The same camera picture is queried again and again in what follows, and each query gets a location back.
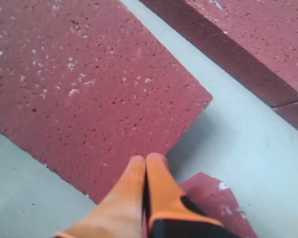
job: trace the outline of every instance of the gray floor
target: gray floor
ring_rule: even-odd
[[[260,238],[298,238],[298,132],[137,0],[122,2],[214,96],[168,153],[175,178],[224,180]],[[93,206],[0,136],[0,238],[49,237]]]

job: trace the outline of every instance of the light gray concrete floor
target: light gray concrete floor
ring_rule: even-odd
[[[138,0],[121,1],[214,97],[167,155],[175,178],[217,177],[260,238],[298,238],[298,131]],[[50,237],[94,205],[0,135],[0,238]]]

